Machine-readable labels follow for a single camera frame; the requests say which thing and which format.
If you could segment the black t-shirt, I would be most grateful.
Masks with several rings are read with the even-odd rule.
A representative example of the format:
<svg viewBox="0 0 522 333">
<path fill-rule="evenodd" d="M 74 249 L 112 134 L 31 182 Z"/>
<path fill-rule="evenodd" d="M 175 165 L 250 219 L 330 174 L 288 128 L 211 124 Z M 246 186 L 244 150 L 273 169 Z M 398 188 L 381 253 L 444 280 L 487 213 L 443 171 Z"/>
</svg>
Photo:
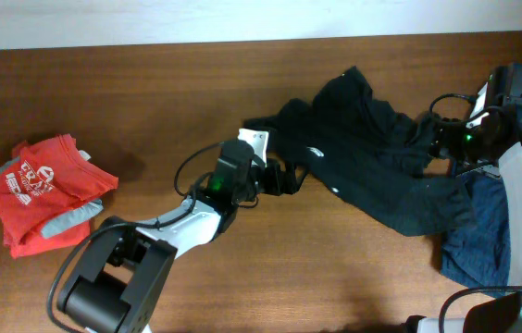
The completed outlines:
<svg viewBox="0 0 522 333">
<path fill-rule="evenodd" d="M 294 98 L 243 126 L 269 133 L 268 149 L 309 172 L 348 204 L 408 236 L 474 223 L 463 182 L 427 176 L 436 122 L 395 111 L 357 67 L 330 80 L 312 102 Z"/>
</svg>

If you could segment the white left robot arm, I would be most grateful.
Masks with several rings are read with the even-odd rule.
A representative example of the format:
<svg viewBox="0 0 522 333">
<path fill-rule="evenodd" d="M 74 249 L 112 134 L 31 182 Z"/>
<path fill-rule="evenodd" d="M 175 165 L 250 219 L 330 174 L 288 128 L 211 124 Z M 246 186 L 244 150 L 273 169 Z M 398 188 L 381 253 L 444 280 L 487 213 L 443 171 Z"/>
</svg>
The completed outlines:
<svg viewBox="0 0 522 333">
<path fill-rule="evenodd" d="M 180 205 L 148 220 L 110 216 L 76 245 L 56 273 L 45 310 L 66 332 L 148 331 L 175 260 L 225 233 L 262 194 L 299 191 L 308 173 L 266 159 L 266 148 L 234 139 L 217 144 L 214 170 L 199 176 Z"/>
</svg>

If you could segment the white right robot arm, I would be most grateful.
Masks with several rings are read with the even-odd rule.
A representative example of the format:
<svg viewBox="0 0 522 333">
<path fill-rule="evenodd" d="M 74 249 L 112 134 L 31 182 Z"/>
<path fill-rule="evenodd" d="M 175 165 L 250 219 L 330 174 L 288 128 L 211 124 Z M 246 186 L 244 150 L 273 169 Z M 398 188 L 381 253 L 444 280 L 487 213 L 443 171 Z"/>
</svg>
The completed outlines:
<svg viewBox="0 0 522 333">
<path fill-rule="evenodd" d="M 495 68 L 464 120 L 436 117 L 429 151 L 463 172 L 503 182 L 510 232 L 508 279 L 499 286 L 460 290 L 437 317 L 411 316 L 409 332 L 522 332 L 522 64 Z"/>
</svg>

